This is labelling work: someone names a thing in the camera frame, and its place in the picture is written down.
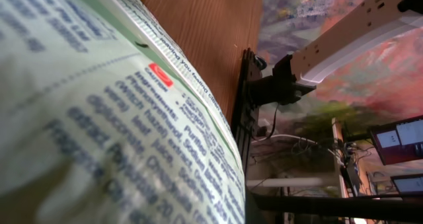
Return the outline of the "light green snack packet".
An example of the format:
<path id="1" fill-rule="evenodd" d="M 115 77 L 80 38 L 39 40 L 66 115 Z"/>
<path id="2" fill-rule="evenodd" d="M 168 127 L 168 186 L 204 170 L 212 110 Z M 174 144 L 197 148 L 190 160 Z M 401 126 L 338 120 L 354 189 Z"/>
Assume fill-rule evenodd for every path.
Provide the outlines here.
<path id="1" fill-rule="evenodd" d="M 244 223 L 227 120 L 140 0 L 1 0 L 2 223 Z"/>

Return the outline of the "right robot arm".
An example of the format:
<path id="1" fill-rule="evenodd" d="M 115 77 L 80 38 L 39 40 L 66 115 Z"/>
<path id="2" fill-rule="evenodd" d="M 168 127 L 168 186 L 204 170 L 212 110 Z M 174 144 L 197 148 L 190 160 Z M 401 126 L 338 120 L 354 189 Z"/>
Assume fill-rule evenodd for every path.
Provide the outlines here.
<path id="1" fill-rule="evenodd" d="M 247 84 L 255 106 L 291 104 L 328 75 L 399 34 L 422 27 L 422 0 L 363 0 L 303 49 L 286 55 L 272 75 Z"/>

